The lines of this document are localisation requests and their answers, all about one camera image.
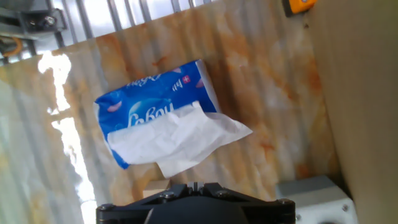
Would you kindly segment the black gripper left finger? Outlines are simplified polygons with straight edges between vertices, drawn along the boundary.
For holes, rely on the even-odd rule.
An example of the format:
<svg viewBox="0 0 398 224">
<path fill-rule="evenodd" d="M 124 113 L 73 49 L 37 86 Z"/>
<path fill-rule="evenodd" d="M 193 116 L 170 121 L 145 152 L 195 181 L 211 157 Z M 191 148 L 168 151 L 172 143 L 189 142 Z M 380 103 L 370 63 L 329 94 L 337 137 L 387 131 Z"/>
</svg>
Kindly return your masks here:
<svg viewBox="0 0 398 224">
<path fill-rule="evenodd" d="M 166 190 L 129 205 L 102 204 L 96 209 L 96 224 L 127 223 L 128 220 L 132 220 L 134 223 L 144 223 L 151 210 L 178 199 L 192 196 L 195 189 L 195 182 L 175 184 Z"/>
</svg>

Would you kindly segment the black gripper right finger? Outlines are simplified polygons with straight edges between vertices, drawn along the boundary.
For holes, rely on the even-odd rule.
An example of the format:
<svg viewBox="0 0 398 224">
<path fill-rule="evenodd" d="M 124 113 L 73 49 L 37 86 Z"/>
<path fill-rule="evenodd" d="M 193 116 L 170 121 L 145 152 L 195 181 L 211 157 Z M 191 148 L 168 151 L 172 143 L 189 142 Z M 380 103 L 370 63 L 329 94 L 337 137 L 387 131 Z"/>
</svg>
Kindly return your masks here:
<svg viewBox="0 0 398 224">
<path fill-rule="evenodd" d="M 201 197 L 200 213 L 215 223 L 295 223 L 295 202 L 278 199 L 266 202 L 219 183 L 196 183 Z"/>
</svg>

